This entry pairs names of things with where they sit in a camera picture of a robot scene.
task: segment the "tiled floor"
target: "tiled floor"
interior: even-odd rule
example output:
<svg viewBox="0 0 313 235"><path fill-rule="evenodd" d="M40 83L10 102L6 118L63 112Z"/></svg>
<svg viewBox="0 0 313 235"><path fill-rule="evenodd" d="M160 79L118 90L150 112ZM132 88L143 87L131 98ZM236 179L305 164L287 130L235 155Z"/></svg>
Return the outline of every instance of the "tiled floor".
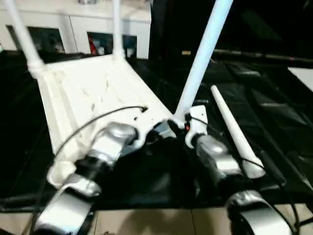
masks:
<svg viewBox="0 0 313 235"><path fill-rule="evenodd" d="M278 209L294 223L290 206ZM312 216L297 205L300 219ZM26 231L30 214L0 214L0 228L15 235ZM123 210L98 212L89 235L230 235L229 220L223 208L198 210ZM313 224L302 227L301 235L312 235Z"/></svg>

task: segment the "white clamp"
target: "white clamp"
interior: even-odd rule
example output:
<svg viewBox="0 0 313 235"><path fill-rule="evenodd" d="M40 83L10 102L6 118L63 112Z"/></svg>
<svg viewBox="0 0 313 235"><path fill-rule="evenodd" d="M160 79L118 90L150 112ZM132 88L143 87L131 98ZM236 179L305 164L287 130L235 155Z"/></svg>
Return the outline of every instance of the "white clamp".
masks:
<svg viewBox="0 0 313 235"><path fill-rule="evenodd" d="M185 137L185 143L189 148L194 148L191 140L196 134L204 134L207 135L207 116L206 116L206 109L204 105L194 106L190 109L190 129Z"/></svg>

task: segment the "black wire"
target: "black wire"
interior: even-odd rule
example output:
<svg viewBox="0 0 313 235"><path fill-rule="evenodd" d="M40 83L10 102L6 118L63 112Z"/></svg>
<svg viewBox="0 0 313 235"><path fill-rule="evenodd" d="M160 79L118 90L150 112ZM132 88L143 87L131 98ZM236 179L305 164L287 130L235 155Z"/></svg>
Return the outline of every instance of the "black wire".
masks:
<svg viewBox="0 0 313 235"><path fill-rule="evenodd" d="M107 112L107 113L104 113L104 114L101 114L99 116L96 116L95 118L91 119L90 121L86 122L84 125L82 125L81 127L77 128L69 137L67 137L67 139L60 145L60 147L58 148L58 150L56 151L55 153L55 156L54 158L52 158L51 162L48 164L47 166L47 169L45 171L45 175L44 177L47 175L50 167L53 165L54 163L54 159L61 153L61 151L63 150L63 148L67 145L67 143L73 138L75 137L78 133L80 133L83 129L85 129L87 126L91 125L92 123L94 123L95 121L107 116L107 115L110 115L110 114L113 114L113 113L116 113L116 112L119 112L119 111L122 111L122 110L126 110L126 109L134 109L134 108L139 108L141 109L142 112L145 112L148 108L147 107L144 107L144 106L127 106L127 107L122 107L122 108L119 108L119 109L115 109L113 111L110 111L110 112ZM32 223L31 223L31 229L30 229L30 234L32 234L32 232L34 231L34 228L35 228L35 222L37 220L37 216L38 216L38 212L40 211L40 201L43 197L43 194L44 194L44 190L45 190L45 186L46 186L46 182L47 180L44 178L43 179L43 182L41 184L41 187L40 187L40 190L38 191L38 197L37 197L37 201L35 203L35 209L34 209L34 212L33 212L33 216L31 218L32 220Z"/></svg>
<svg viewBox="0 0 313 235"><path fill-rule="evenodd" d="M203 123L203 124L205 124L205 125L207 125L207 127L209 127L210 129L212 129L212 130L213 130L214 132L216 132L217 134L221 135L215 128L213 128L212 126L210 126L208 123L205 123L204 121L202 121L202 120L200 120L200 119L198 119L198 118L196 118L196 117L191 117L191 118L194 119L194 120L197 120L197 121L199 121L199 122L201 122L201 123ZM290 204L290 206L291 206L291 208L292 208L292 211L293 211L293 214L294 214L294 219L295 219L295 224L294 224L294 226L295 226L295 231L293 231L293 234L294 234L294 235L299 235L299 234L300 234L300 227L301 227L301 225L300 225L300 220L299 220L298 211L297 211L297 209L296 209L296 207L295 207L295 203L294 203L292 197L291 197L291 196L289 195L289 193L286 191L286 189L284 188L284 186L280 183L279 179L278 179L272 172L266 171L263 166L261 166L261 165L255 163L255 162L253 162L253 161L251 161L251 160L245 159L245 158L243 158L243 157L241 157L241 160L246 161L246 162L249 162L249 163L251 163L251 164L254 164L254 165L260 167L261 169L263 169L263 170L267 173L267 175L270 176L270 178L271 178L272 180L274 180L274 181L276 182L276 184L278 185L278 187L280 188L280 190L284 193L284 195L286 196L287 200L289 201L289 204ZM288 222L288 220L285 218L285 216L284 216L275 206L272 206L272 207L274 208L274 210L275 210L277 213L279 213L279 214L283 217L283 219L286 221L286 223L287 223L287 224L289 225L289 227L292 229L291 224Z"/></svg>
<svg viewBox="0 0 313 235"><path fill-rule="evenodd" d="M222 132L219 132L218 130L216 130L213 126L211 126L209 123L206 123L205 121L202 121L201 119L199 119L199 118L196 118L196 117L190 117L191 119L194 119L194 120L196 120L196 121L199 121L199 122L201 122L201 123L203 123L204 125L206 125L207 127L209 127L210 128L210 130L213 130L217 135L219 135L219 136L222 136L223 135L223 133Z"/></svg>
<svg viewBox="0 0 313 235"><path fill-rule="evenodd" d="M300 222L300 227L302 227L304 225L307 225L307 224L311 224L311 223L313 223L313 217L301 221Z"/></svg>

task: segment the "white cabinet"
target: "white cabinet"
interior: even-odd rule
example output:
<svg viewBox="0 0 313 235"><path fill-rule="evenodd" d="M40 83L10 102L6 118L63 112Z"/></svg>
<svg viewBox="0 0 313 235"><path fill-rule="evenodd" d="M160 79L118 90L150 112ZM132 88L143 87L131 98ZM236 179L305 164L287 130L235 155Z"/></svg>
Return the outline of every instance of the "white cabinet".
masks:
<svg viewBox="0 0 313 235"><path fill-rule="evenodd" d="M38 49L77 52L68 15L22 11L20 15ZM20 49L11 17L5 10L0 10L0 44L4 50Z"/></svg>
<svg viewBox="0 0 313 235"><path fill-rule="evenodd" d="M112 52L112 0L83 5L78 0L15 0L20 15L36 47L97 54ZM148 58L151 14L150 3L121 1L123 46L127 56ZM11 18L0 0L0 45L4 50L20 49Z"/></svg>
<svg viewBox="0 0 313 235"><path fill-rule="evenodd" d="M100 54L112 53L112 19L71 16L70 20L79 52L90 54L92 45L102 49ZM122 20L122 35L126 56L148 58L150 22Z"/></svg>

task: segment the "black table surface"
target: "black table surface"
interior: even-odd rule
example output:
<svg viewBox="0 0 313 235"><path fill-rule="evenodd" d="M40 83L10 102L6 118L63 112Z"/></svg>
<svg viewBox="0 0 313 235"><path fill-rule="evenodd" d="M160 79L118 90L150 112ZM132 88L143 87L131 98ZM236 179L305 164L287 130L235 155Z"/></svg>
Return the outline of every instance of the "black table surface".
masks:
<svg viewBox="0 0 313 235"><path fill-rule="evenodd" d="M43 54L46 62L84 55ZM190 64L131 60L133 69L174 112ZM0 209L28 212L43 206L55 189L47 185L45 168L53 158L48 127L36 80L27 72L23 56L0 54L2 153ZM313 93L286 66L252 62L212 61L195 105L204 104L209 133L237 156L236 149L210 92L216 84L256 155L272 171L297 203L313 201ZM119 160L104 179L99 210L130 208L206 208L224 201L211 186L208 172L180 139L150 142ZM254 181L271 203L287 203L268 176Z"/></svg>

